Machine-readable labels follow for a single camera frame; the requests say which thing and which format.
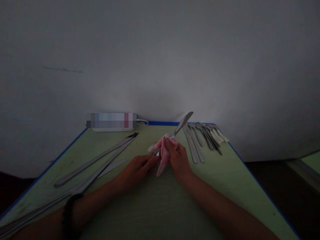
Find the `floor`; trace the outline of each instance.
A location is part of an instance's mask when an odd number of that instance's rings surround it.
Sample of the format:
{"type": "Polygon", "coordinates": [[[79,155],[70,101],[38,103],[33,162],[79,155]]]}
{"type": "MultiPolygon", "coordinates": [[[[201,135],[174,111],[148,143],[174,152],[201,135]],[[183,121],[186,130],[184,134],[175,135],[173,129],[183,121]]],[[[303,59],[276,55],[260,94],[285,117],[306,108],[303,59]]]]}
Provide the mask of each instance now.
{"type": "MultiPolygon", "coordinates": [[[[320,235],[320,195],[284,161],[246,163],[302,239],[320,235]]],[[[34,181],[0,173],[0,212],[3,213],[34,181]]]]}

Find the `white cable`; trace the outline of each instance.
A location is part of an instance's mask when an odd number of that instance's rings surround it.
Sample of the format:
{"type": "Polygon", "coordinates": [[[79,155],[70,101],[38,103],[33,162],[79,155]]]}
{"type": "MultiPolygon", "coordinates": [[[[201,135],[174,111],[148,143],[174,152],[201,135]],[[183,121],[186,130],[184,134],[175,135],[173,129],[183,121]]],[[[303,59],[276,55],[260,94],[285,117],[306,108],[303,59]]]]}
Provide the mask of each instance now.
{"type": "Polygon", "coordinates": [[[137,123],[137,125],[140,125],[140,126],[148,126],[149,125],[149,122],[147,120],[137,119],[137,122],[145,122],[146,123],[146,124],[137,123]]]}

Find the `bracelet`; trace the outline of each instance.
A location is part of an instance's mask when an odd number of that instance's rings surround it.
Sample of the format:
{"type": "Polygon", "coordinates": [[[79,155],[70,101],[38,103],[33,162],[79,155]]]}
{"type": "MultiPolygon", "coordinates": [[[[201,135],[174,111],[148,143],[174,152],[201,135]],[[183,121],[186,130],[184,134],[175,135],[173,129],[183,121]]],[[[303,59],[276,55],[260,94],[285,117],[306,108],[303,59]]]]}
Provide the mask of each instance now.
{"type": "Polygon", "coordinates": [[[81,236],[81,232],[76,232],[72,226],[72,207],[76,200],[82,198],[83,194],[73,195],[66,203],[62,214],[62,233],[63,239],[76,240],[81,236]]]}

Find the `pink cloth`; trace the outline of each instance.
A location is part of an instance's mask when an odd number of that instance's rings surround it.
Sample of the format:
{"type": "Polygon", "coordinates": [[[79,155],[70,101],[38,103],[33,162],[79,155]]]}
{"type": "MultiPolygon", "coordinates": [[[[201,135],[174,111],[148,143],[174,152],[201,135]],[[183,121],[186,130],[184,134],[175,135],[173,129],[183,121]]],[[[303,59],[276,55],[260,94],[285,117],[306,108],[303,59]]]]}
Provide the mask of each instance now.
{"type": "Polygon", "coordinates": [[[174,146],[175,149],[178,147],[178,140],[177,139],[171,139],[169,134],[165,134],[162,138],[159,139],[158,142],[153,144],[151,147],[149,147],[148,152],[151,154],[154,154],[159,148],[160,150],[160,156],[161,156],[161,161],[160,161],[160,166],[157,171],[157,177],[161,175],[165,167],[168,165],[169,160],[170,160],[170,152],[167,150],[166,146],[164,145],[164,141],[168,139],[174,146]]]}

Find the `blurred label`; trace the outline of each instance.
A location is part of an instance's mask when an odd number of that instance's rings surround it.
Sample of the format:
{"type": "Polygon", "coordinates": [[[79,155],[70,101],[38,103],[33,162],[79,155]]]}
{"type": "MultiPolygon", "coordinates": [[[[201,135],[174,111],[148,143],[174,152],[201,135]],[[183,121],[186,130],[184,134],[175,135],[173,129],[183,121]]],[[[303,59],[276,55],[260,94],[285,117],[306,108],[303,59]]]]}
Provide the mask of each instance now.
{"type": "Polygon", "coordinates": [[[136,113],[88,113],[87,128],[136,128],[136,113]]]}

